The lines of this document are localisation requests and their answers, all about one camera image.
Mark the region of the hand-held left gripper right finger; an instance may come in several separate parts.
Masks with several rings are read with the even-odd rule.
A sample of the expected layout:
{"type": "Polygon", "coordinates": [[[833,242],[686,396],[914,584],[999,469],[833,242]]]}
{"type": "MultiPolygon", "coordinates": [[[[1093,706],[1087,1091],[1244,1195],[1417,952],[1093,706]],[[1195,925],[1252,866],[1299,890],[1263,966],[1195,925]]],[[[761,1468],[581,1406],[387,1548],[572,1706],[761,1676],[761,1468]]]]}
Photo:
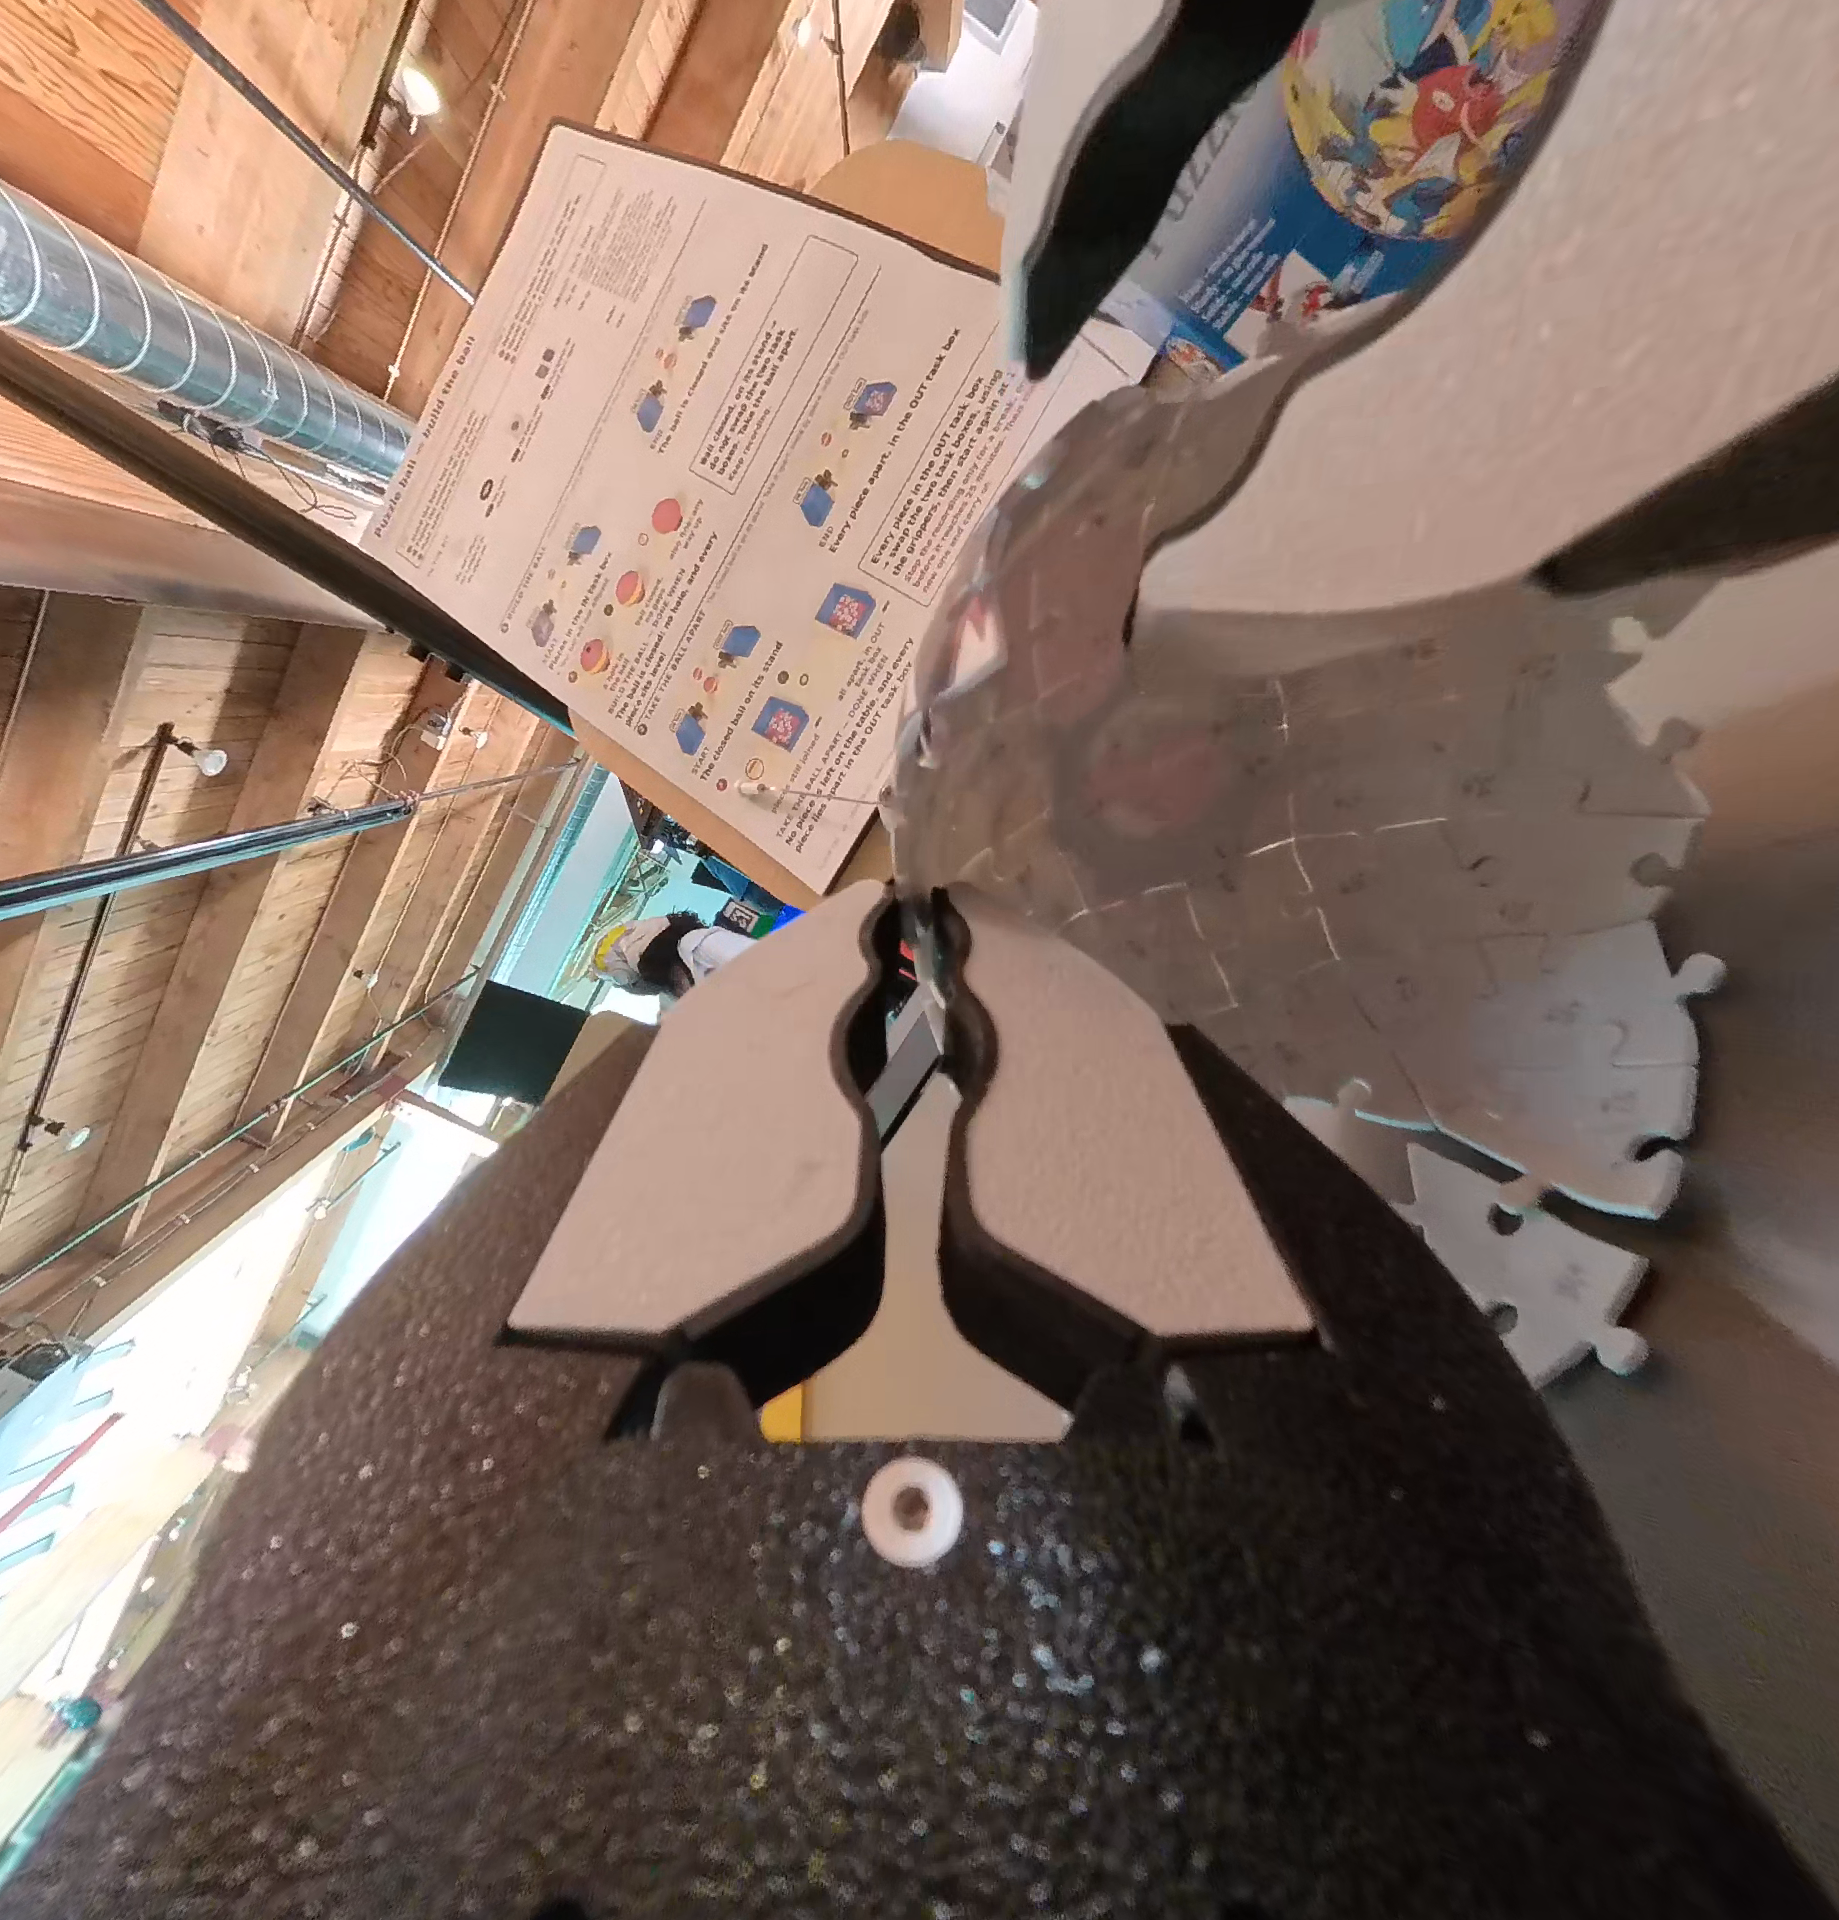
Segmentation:
{"type": "Polygon", "coordinates": [[[1317,1310],[1162,1020],[1080,946],[939,901],[939,1300],[1013,1381],[1080,1406],[1102,1374],[1317,1340],[1317,1310]]]}

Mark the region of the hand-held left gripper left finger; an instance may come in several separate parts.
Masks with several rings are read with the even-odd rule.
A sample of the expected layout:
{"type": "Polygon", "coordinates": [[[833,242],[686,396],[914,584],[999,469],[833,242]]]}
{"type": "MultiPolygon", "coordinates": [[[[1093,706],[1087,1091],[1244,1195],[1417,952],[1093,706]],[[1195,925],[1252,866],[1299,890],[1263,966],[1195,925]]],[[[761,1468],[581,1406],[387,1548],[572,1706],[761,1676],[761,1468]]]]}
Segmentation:
{"type": "Polygon", "coordinates": [[[791,1389],[882,1301],[866,1087],[895,919],[856,882],[674,1000],[527,1275],[508,1340],[791,1389]]]}

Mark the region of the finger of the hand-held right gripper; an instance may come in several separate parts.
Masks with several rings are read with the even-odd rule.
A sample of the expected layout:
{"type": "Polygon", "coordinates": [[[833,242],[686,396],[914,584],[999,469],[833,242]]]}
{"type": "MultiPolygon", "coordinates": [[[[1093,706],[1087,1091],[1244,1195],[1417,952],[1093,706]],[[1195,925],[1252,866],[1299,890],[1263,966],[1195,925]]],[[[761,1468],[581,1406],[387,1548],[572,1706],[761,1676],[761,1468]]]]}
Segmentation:
{"type": "Polygon", "coordinates": [[[1000,214],[1006,352],[1047,375],[1154,241],[1210,122],[1309,0],[1039,3],[1000,214]]]}
{"type": "Polygon", "coordinates": [[[1535,568],[1835,375],[1839,3],[1608,3],[1435,283],[1192,396],[1244,464],[1152,549],[1128,636],[1360,652],[1708,589],[1535,568]]]}

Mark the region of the partly built puzzle ball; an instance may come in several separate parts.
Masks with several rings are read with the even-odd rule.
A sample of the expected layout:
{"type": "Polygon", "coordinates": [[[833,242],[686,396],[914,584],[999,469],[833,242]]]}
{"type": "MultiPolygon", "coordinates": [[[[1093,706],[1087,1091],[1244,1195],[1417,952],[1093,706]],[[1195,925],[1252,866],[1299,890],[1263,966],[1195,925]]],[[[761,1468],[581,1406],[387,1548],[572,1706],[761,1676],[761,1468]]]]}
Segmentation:
{"type": "Polygon", "coordinates": [[[1531,581],[1333,614],[1146,614],[1157,535],[1263,448],[1286,362],[1093,402],[999,494],[914,654],[890,771],[912,897],[975,888],[1273,1097],[1430,1128],[1662,1217],[1694,1128],[1654,917],[1708,818],[1686,730],[1614,694],[1642,624],[1531,581]]]}

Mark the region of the blue puzzle box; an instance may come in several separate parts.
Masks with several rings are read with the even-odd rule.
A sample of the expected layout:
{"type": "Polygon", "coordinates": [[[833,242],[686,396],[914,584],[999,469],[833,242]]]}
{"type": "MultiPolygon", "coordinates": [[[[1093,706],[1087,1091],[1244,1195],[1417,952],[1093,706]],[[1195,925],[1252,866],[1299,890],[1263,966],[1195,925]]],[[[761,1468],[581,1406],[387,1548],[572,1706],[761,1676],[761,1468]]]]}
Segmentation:
{"type": "Polygon", "coordinates": [[[1210,119],[1102,317],[1188,380],[1369,321],[1435,280],[1523,178],[1605,3],[1317,3],[1210,119]]]}

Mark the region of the black flat panel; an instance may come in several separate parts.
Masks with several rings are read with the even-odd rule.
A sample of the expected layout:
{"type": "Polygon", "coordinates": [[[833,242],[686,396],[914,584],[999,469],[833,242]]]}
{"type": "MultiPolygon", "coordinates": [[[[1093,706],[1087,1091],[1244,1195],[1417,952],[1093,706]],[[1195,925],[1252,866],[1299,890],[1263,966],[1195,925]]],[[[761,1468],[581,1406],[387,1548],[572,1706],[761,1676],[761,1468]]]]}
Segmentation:
{"type": "Polygon", "coordinates": [[[539,1109],[588,1015],[514,987],[481,987],[437,1087],[539,1109]]]}

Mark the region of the printed instruction sheet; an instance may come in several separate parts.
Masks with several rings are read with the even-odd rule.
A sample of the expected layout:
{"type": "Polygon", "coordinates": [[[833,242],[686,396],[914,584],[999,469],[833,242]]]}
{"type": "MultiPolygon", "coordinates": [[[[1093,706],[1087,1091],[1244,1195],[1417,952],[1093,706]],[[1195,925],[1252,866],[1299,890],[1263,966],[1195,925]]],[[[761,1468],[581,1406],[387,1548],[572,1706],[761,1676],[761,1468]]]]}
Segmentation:
{"type": "Polygon", "coordinates": [[[822,897],[1045,402],[984,278],[558,122],[366,540],[610,771],[822,897]]]}

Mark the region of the metal ceiling conduit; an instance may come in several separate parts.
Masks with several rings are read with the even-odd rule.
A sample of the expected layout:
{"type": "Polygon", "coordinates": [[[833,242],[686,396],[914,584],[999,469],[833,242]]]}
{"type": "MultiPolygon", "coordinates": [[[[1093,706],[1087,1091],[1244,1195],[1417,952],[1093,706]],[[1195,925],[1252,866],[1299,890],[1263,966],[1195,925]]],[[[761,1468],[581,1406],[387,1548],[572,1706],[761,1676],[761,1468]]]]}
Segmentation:
{"type": "Polygon", "coordinates": [[[202,873],[235,870],[235,866],[264,862],[264,856],[305,852],[312,843],[334,843],[334,842],[366,836],[378,827],[398,827],[437,803],[494,794],[494,791],[521,786],[539,777],[565,777],[572,768],[581,768],[578,755],[565,762],[548,762],[548,768],[532,768],[532,771],[497,777],[497,780],[473,780],[459,786],[437,786],[426,794],[378,799],[366,806],[334,806],[334,814],[312,814],[290,826],[243,827],[243,834],[204,836],[204,842],[190,842],[172,849],[123,852],[123,856],[102,856],[102,862],[80,862],[66,870],[44,870],[44,873],[0,877],[0,925],[50,917],[50,910],[61,910],[88,897],[127,896],[140,888],[202,877],[202,873]]]}

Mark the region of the black boom pole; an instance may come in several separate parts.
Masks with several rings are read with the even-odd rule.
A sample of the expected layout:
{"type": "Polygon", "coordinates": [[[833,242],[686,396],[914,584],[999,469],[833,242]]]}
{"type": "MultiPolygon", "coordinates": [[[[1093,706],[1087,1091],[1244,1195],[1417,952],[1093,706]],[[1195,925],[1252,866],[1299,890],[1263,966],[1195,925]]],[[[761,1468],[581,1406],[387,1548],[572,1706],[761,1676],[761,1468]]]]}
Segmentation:
{"type": "Polygon", "coordinates": [[[426,654],[454,663],[462,677],[497,687],[510,706],[527,710],[562,735],[572,735],[565,700],[508,663],[473,632],[431,607],[421,589],[404,584],[387,564],[307,515],[278,505],[270,494],[218,464],[190,436],[150,425],[127,404],[61,370],[15,334],[0,326],[0,396],[20,413],[66,434],[95,458],[127,469],[145,488],[212,518],[218,530],[253,545],[290,573],[364,612],[426,654]]]}

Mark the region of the silver air duct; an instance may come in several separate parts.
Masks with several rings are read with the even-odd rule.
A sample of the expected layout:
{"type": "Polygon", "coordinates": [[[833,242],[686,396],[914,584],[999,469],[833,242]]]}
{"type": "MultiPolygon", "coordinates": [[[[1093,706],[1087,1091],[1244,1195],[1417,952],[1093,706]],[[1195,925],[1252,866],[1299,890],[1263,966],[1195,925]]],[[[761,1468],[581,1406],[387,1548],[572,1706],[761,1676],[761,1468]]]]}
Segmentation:
{"type": "Polygon", "coordinates": [[[0,182],[0,331],[377,483],[398,474],[411,442],[411,425],[377,396],[10,182],[0,182]]]}

